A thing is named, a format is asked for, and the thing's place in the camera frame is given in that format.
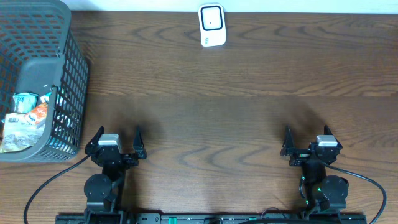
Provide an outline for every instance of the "wood grain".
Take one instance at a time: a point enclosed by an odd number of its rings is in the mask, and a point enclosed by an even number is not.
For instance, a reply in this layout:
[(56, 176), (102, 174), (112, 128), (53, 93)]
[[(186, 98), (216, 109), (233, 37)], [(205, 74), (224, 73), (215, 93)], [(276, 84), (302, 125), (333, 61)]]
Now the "wood grain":
[[(398, 218), (398, 16), (227, 13), (224, 46), (200, 45), (195, 13), (73, 12), (92, 62), (84, 146), (100, 125), (131, 150), (140, 125), (148, 159), (129, 171), (131, 210), (261, 212), (303, 205), (300, 169), (279, 156), (291, 125), (305, 147), (324, 124), (343, 144), (335, 165), (382, 184), (379, 223)], [(36, 188), (62, 164), (0, 164), (0, 223), (22, 223)], [(31, 223), (85, 209), (87, 161), (34, 200)], [(328, 174), (337, 174), (328, 170)], [(375, 186), (349, 180), (347, 212), (368, 221)]]

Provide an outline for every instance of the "black cable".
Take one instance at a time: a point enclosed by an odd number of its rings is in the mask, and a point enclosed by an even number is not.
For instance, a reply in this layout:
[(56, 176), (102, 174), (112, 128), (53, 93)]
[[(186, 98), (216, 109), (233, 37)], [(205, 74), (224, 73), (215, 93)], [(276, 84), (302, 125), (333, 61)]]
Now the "black cable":
[(84, 157), (82, 160), (80, 160), (79, 162), (77, 162), (75, 165), (65, 169), (64, 171), (61, 171), (60, 173), (58, 173), (57, 175), (49, 178), (49, 180), (47, 180), (46, 182), (44, 182), (44, 184), (42, 184), (30, 197), (29, 201), (27, 201), (26, 206), (25, 206), (25, 210), (24, 210), (24, 223), (28, 224), (27, 222), (27, 211), (29, 209), (30, 204), (32, 203), (33, 199), (36, 197), (36, 195), (47, 185), (49, 184), (51, 181), (53, 181), (54, 179), (56, 179), (57, 177), (61, 176), (62, 174), (71, 171), (72, 169), (74, 169), (75, 167), (77, 167), (78, 165), (80, 165), (81, 163), (83, 163), (84, 161), (86, 161), (90, 156), (86, 156)]
[(267, 224), (267, 223), (286, 223), (286, 224), (337, 224), (337, 222), (326, 222), (320, 220), (299, 220), (299, 219), (283, 219), (283, 218), (267, 218), (262, 220), (250, 220), (241, 222), (240, 224)]
[(314, 153), (314, 155), (318, 159), (318, 161), (322, 165), (324, 165), (325, 167), (327, 167), (329, 169), (340, 171), (340, 172), (345, 173), (345, 174), (353, 175), (353, 176), (358, 177), (358, 178), (363, 179), (363, 180), (366, 180), (366, 181), (374, 184), (376, 187), (378, 187), (381, 190), (381, 193), (383, 194), (383, 201), (381, 203), (381, 207), (380, 207), (379, 211), (377, 212), (376, 216), (372, 219), (371, 222), (369, 222), (369, 224), (375, 223), (377, 221), (377, 219), (381, 216), (381, 213), (384, 211), (384, 208), (386, 207), (387, 194), (386, 194), (386, 191), (384, 190), (384, 188), (379, 183), (377, 183), (376, 181), (374, 181), (374, 180), (372, 180), (372, 179), (370, 179), (368, 177), (365, 177), (365, 176), (360, 175), (360, 174), (356, 174), (356, 173), (348, 171), (348, 170), (344, 170), (344, 169), (340, 169), (340, 168), (331, 166), (331, 165), (327, 164), (326, 162), (323, 162), (321, 159), (319, 159), (319, 157), (318, 157), (318, 155), (316, 153)]
[(264, 215), (265, 215), (269, 210), (271, 210), (271, 209), (278, 210), (278, 212), (281, 213), (281, 214), (284, 216), (285, 219), (287, 219), (287, 217), (285, 216), (285, 214), (284, 214), (279, 208), (277, 208), (277, 207), (269, 207), (269, 208), (265, 209), (265, 210), (263, 211), (263, 213), (261, 214), (261, 219), (264, 219)]
[(298, 191), (300, 192), (300, 195), (301, 195), (301, 197), (302, 198), (304, 198), (304, 199), (306, 199), (305, 198), (305, 195), (304, 195), (304, 193), (303, 193), (303, 182), (304, 182), (304, 176), (301, 176), (301, 178), (300, 178), (300, 185), (299, 185), (299, 187), (298, 187)]

